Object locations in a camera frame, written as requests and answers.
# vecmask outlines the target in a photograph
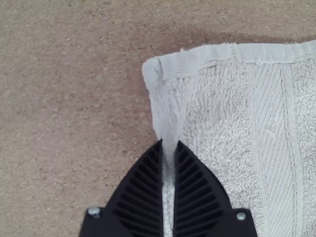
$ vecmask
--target white towel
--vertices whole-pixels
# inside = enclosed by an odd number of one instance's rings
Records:
[[[186,144],[259,237],[316,237],[316,40],[204,45],[148,60],[162,138],[164,236],[172,236],[172,152]]]

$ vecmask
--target floor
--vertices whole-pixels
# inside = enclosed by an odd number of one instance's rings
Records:
[[[316,40],[313,0],[1,0],[0,236],[76,237],[156,140],[141,65]]]

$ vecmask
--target screw head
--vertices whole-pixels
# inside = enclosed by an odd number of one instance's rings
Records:
[[[100,218],[100,208],[97,206],[92,206],[88,209],[88,214],[93,217],[94,219],[99,219]]]
[[[244,213],[244,212],[238,212],[237,213],[237,215],[236,215],[236,217],[237,217],[237,219],[239,220],[239,221],[243,221],[243,220],[245,220],[246,219],[246,213]]]

